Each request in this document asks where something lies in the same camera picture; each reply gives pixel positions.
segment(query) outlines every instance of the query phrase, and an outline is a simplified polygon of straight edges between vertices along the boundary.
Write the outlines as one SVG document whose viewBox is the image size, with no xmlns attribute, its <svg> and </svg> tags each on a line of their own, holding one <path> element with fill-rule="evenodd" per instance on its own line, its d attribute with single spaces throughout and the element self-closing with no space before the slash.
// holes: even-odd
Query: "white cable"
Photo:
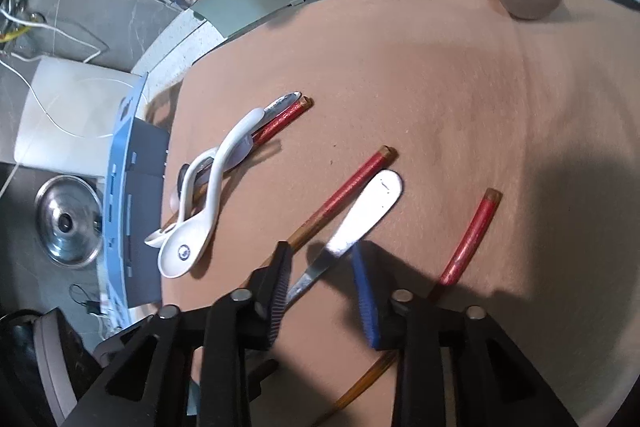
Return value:
<svg viewBox="0 0 640 427">
<path fill-rule="evenodd" d="M 62 36 L 65 36 L 67 39 L 71 39 L 74 42 L 78 42 L 79 44 L 84 44 L 85 46 L 96 50 L 94 54 L 89 55 L 87 58 L 85 58 L 85 60 L 82 61 L 83 64 L 87 64 L 88 62 L 93 60 L 95 57 L 98 57 L 102 53 L 102 50 L 98 46 L 94 46 L 93 44 L 84 42 L 81 39 L 77 39 L 69 35 L 68 33 L 63 32 L 60 28 L 56 28 L 55 26 L 51 26 L 50 24 L 47 24 L 44 22 L 32 22 L 24 19 L 18 19 L 18 17 L 14 17 L 13 15 L 11 15 L 10 13 L 8 13 L 6 10 L 2 8 L 0 8 L 0 14 L 2 14 L 2 16 L 5 17 L 6 19 L 9 19 L 11 22 L 15 22 L 16 24 L 20 24 L 22 26 L 29 26 L 31 28 L 46 28 L 47 30 L 52 30 L 52 31 L 55 31 L 56 33 L 59 33 Z"/>
<path fill-rule="evenodd" d="M 36 60 L 40 60 L 42 57 L 50 57 L 50 55 L 46 53 L 36 55 L 35 57 L 31 57 L 31 58 L 23 57 L 19 53 L 14 53 L 14 52 L 11 52 L 10 55 L 13 58 L 17 58 L 18 60 L 21 60 L 23 62 L 35 62 Z"/>
<path fill-rule="evenodd" d="M 84 139 L 98 139 L 98 138 L 108 138 L 113 136 L 113 133 L 110 134 L 102 134 L 100 136 L 80 136 L 79 134 L 75 134 L 72 133 L 71 131 L 68 131 L 66 129 L 64 129 L 63 127 L 61 127 L 55 120 L 53 120 L 53 118 L 51 118 L 51 115 L 47 112 L 47 110 L 44 108 L 44 106 L 42 105 L 42 103 L 40 102 L 40 99 L 38 98 L 38 95 L 36 94 L 36 92 L 33 90 L 33 87 L 31 87 L 31 84 L 28 83 L 27 79 L 22 76 L 22 74 L 20 73 L 20 71 L 15 70 L 14 68 L 12 68 L 11 66 L 9 66 L 6 62 L 4 62 L 3 60 L 0 59 L 0 64 L 2 64 L 5 68 L 7 68 L 9 71 L 11 71 L 12 73 L 15 73 L 16 75 L 18 75 L 20 77 L 20 79 L 27 85 L 27 87 L 29 87 L 29 90 L 31 91 L 31 94 L 33 95 L 33 98 L 35 99 L 36 103 L 38 104 L 38 106 L 41 108 L 41 110 L 43 111 L 43 113 L 45 114 L 45 116 L 49 119 L 49 121 L 56 126 L 57 129 L 59 129 L 60 131 L 62 131 L 65 134 L 68 134 L 69 136 L 73 137 L 73 138 L 84 138 Z M 128 86 L 128 87 L 133 87 L 130 84 L 127 84 L 126 82 L 123 82 L 122 80 L 117 80 L 116 78 L 106 78 L 106 80 L 110 80 L 111 82 L 117 82 L 118 84 L 124 84 L 124 86 Z M 145 103 L 148 103 L 148 100 L 146 99 L 146 96 L 141 93 L 142 98 L 145 100 Z"/>
<path fill-rule="evenodd" d="M 98 315 L 96 313 L 89 313 L 89 315 L 93 315 L 96 319 L 98 319 L 98 335 L 102 340 L 105 341 L 107 339 L 107 333 L 109 328 L 106 326 L 106 324 L 102 320 L 107 318 L 104 315 Z"/>
</svg>

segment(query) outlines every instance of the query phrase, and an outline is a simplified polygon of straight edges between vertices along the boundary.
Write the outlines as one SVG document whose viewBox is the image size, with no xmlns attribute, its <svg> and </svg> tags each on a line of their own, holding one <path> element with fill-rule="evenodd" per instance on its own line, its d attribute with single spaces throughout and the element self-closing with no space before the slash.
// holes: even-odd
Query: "wooden chopstick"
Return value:
<svg viewBox="0 0 640 427">
<path fill-rule="evenodd" d="M 364 162 L 351 178 L 344 182 L 311 217 L 289 236 L 287 242 L 293 252 L 295 253 L 304 247 L 322 227 L 334 219 L 358 195 L 361 188 L 369 183 L 373 176 L 388 167 L 397 156 L 398 153 L 396 153 L 395 149 L 383 145 L 371 158 Z M 271 257 L 268 257 L 260 267 L 268 266 L 270 262 Z"/>
<path fill-rule="evenodd" d="M 267 143 L 268 140 L 273 138 L 312 105 L 314 105 L 314 102 L 311 98 L 308 96 L 301 96 L 299 100 L 292 103 L 267 125 L 258 129 L 252 136 L 254 139 L 254 150 Z"/>
</svg>

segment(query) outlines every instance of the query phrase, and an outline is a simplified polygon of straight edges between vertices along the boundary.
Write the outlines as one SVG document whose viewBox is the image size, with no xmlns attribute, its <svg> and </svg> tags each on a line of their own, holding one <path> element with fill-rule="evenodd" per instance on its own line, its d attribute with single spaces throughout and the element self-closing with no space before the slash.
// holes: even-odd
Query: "gray tile wall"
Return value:
<svg viewBox="0 0 640 427">
<path fill-rule="evenodd" d="M 42 13 L 47 23 L 76 38 L 108 50 L 92 64 L 130 71 L 178 11 L 157 0 L 29 0 L 31 10 Z M 37 28 L 18 40 L 24 55 L 48 53 L 83 60 L 94 50 L 52 31 Z M 28 80 L 35 64 L 0 55 Z M 28 88 L 0 66 L 0 161 L 13 162 L 15 136 Z"/>
<path fill-rule="evenodd" d="M 133 67 L 178 13 L 157 0 L 29 0 L 29 7 L 76 38 L 103 42 L 108 50 L 92 63 L 122 71 Z M 83 60 L 93 52 L 46 29 L 34 29 L 17 43 L 16 51 L 29 56 L 45 52 Z M 37 62 L 0 58 L 27 80 L 33 78 Z M 0 163 L 0 187 L 13 168 L 15 136 L 27 93 L 20 78 L 0 66 L 0 162 L 4 162 Z M 34 198 L 54 175 L 21 167 L 0 198 L 0 314 L 25 307 L 41 312 L 60 307 L 85 346 L 93 349 L 100 341 L 98 321 L 72 301 L 68 287 L 79 283 L 98 298 L 95 264 L 81 270 L 58 267 L 46 257 L 36 236 Z"/>
<path fill-rule="evenodd" d="M 0 186 L 13 168 L 0 164 Z M 88 349 L 100 342 L 98 319 L 73 302 L 68 287 L 78 283 L 92 299 L 98 298 L 95 263 L 72 270 L 51 262 L 40 245 L 34 226 L 34 200 L 53 172 L 19 168 L 0 198 L 0 315 L 30 308 L 47 312 L 59 307 L 81 335 Z M 81 299 L 81 294 L 74 293 Z"/>
</svg>

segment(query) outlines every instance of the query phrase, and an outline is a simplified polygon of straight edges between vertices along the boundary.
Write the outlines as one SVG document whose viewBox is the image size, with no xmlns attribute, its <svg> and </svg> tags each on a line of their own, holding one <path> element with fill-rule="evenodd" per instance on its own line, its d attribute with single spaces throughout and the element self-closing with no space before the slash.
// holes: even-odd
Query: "chopstick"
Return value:
<svg viewBox="0 0 640 427">
<path fill-rule="evenodd" d="M 273 138 L 277 133 L 283 130 L 287 125 L 293 122 L 297 117 L 303 114 L 307 109 L 311 108 L 314 105 L 314 102 L 308 96 L 301 96 L 299 100 L 295 103 L 291 104 L 286 108 L 280 115 L 278 115 L 274 120 L 270 121 L 264 127 L 258 129 L 252 136 L 254 140 L 254 146 L 251 152 L 255 152 L 258 147 L 264 145 L 271 138 Z M 207 193 L 207 183 L 196 187 L 193 192 L 193 201 L 198 201 L 205 196 Z M 164 224 L 162 229 L 166 229 L 170 224 L 175 223 L 175 220 L 178 219 L 178 212 L 176 212 L 173 216 L 171 216 L 167 222 Z"/>
<path fill-rule="evenodd" d="M 448 288 L 457 284 L 462 277 L 466 267 L 469 265 L 474 254 L 478 250 L 484 234 L 494 219 L 495 212 L 498 209 L 501 199 L 502 193 L 498 192 L 498 190 L 495 190 L 494 188 L 488 188 L 484 193 L 484 197 L 482 197 L 482 200 L 478 205 L 478 209 L 476 210 L 473 219 L 471 219 L 471 223 L 469 223 L 465 235 L 462 236 L 462 240 L 460 240 L 456 251 L 453 253 L 449 264 L 447 264 L 447 267 L 442 272 L 438 282 L 427 296 L 432 303 L 435 304 L 442 297 L 444 292 Z M 334 403 L 332 408 L 315 420 L 310 427 L 318 427 L 320 424 L 331 418 L 335 413 L 347 407 L 351 402 L 371 387 L 397 359 L 397 351 L 386 351 L 383 353 L 382 356 L 380 356 L 379 359 L 377 359 L 376 362 L 367 369 L 367 372 Z"/>
<path fill-rule="evenodd" d="M 347 204 L 357 196 L 361 188 L 371 181 L 373 176 L 388 167 L 396 159 L 398 153 L 395 149 L 383 145 L 371 158 L 369 158 L 360 168 L 354 172 L 353 176 L 342 184 L 331 197 L 326 200 L 311 217 L 309 217 L 298 229 L 289 236 L 287 242 L 293 252 L 300 248 L 319 232 L 329 221 L 334 219 Z M 260 267 L 268 266 L 271 257 L 264 260 Z"/>
</svg>

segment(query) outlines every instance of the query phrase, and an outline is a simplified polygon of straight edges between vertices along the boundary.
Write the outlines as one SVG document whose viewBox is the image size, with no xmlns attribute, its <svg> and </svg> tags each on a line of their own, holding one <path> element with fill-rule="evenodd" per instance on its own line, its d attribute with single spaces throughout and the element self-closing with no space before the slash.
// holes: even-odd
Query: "black cable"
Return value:
<svg viewBox="0 0 640 427">
<path fill-rule="evenodd" d="M 71 300 L 73 302 L 75 302 L 76 304 L 80 304 L 82 307 L 86 308 L 86 301 L 85 302 L 80 302 L 80 301 L 78 301 L 77 299 L 74 298 L 73 293 L 71 293 L 73 288 L 78 288 L 84 294 L 84 296 L 86 297 L 86 301 L 91 301 L 93 299 L 89 296 L 89 294 L 86 292 L 86 290 L 84 288 L 82 288 L 82 286 L 79 285 L 78 283 L 73 283 L 73 284 L 69 285 L 68 291 L 69 291 L 69 297 L 71 297 Z"/>
<path fill-rule="evenodd" d="M 0 317 L 0 327 L 4 326 L 6 323 L 10 323 L 14 319 L 18 319 L 20 317 L 42 317 L 42 313 L 37 312 L 36 310 L 18 310 L 17 312 L 7 313 Z"/>
</svg>

